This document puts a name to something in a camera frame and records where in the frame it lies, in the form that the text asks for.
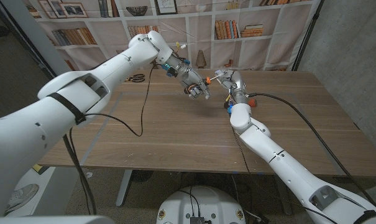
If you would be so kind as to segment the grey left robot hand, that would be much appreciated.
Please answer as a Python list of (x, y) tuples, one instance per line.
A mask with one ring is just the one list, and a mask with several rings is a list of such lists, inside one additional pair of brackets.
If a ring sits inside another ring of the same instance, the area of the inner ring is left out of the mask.
[(205, 80), (186, 63), (180, 62), (177, 67), (177, 79), (183, 87), (183, 91), (191, 99), (204, 95), (205, 99), (210, 98), (208, 86)]

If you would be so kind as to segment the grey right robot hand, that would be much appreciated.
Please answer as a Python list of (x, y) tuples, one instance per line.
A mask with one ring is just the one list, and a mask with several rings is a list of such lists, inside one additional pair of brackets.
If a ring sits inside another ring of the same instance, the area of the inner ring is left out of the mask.
[(219, 84), (228, 90), (232, 99), (236, 103), (247, 104), (245, 83), (237, 70), (216, 70), (216, 80)]

